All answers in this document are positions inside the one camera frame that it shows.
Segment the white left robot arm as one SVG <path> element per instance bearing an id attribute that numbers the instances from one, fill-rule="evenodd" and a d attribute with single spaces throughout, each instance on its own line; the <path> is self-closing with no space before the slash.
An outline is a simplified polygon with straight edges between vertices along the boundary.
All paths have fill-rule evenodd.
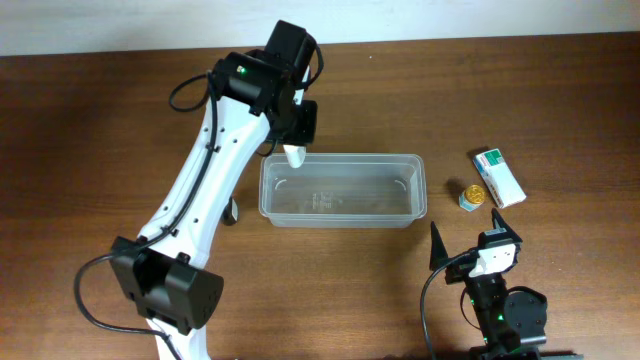
<path id="1" fill-rule="evenodd" d="M 224 280 L 206 271 L 219 224 L 238 220 L 234 188 L 251 157 L 282 146 L 298 168 L 314 140 L 317 104 L 304 97 L 321 71 L 316 40 L 280 20 L 266 46 L 231 52 L 202 74 L 200 133 L 162 205 L 136 240 L 117 238 L 109 263 L 149 326 L 162 359 L 205 359 L 206 324 Z"/>

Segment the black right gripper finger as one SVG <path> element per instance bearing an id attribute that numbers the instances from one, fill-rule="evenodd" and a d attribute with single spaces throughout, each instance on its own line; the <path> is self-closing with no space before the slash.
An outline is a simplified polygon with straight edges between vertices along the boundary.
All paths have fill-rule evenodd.
<path id="1" fill-rule="evenodd" d="M 506 236 L 507 238 L 517 238 L 517 233 L 507 224 L 500 215 L 497 208 L 491 210 L 492 223 L 494 229 L 491 231 L 492 236 Z"/>
<path id="2" fill-rule="evenodd" d="M 437 228 L 437 225 L 434 221 L 430 224 L 430 236 L 431 236 L 431 251 L 430 251 L 430 261 L 429 261 L 429 269 L 431 271 L 436 271 L 438 268 L 443 266 L 448 260 L 449 256 L 440 235 L 440 232 Z"/>

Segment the white medicine box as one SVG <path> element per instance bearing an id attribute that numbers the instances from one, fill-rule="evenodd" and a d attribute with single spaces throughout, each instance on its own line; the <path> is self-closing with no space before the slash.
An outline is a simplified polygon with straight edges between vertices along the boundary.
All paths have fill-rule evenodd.
<path id="1" fill-rule="evenodd" d="M 473 164 L 499 208 L 515 205 L 526 199 L 526 194 L 498 148 L 475 155 Z"/>

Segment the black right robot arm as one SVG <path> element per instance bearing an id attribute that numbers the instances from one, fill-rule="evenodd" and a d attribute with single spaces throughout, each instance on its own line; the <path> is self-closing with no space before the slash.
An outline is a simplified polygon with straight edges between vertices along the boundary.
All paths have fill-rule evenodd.
<path id="1" fill-rule="evenodd" d="M 426 292 L 440 273 L 448 285 L 462 283 L 461 299 L 468 299 L 484 344 L 469 350 L 470 359 L 539 359 L 546 343 L 548 300 L 525 286 L 509 288 L 503 275 L 518 263 L 523 240 L 496 209 L 491 211 L 493 228 L 479 234 L 478 243 L 467 251 L 449 256 L 437 226 L 432 223 L 431 275 L 420 297 L 423 335 L 434 351 L 426 321 Z"/>

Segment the dark bottle with white cap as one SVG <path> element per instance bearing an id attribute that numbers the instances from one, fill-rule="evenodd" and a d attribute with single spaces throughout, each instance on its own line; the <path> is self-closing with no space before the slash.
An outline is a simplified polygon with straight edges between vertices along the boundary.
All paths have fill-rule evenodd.
<path id="1" fill-rule="evenodd" d="M 238 222 L 238 206 L 233 197 L 229 198 L 221 214 L 221 222 L 225 226 L 232 226 Z"/>

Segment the white bottle with clear cap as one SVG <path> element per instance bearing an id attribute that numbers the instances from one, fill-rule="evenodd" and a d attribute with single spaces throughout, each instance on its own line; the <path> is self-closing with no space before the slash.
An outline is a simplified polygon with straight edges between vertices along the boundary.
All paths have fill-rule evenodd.
<path id="1" fill-rule="evenodd" d="M 285 144 L 283 146 L 283 150 L 287 161 L 292 168 L 300 168 L 303 165 L 307 153 L 305 146 Z"/>

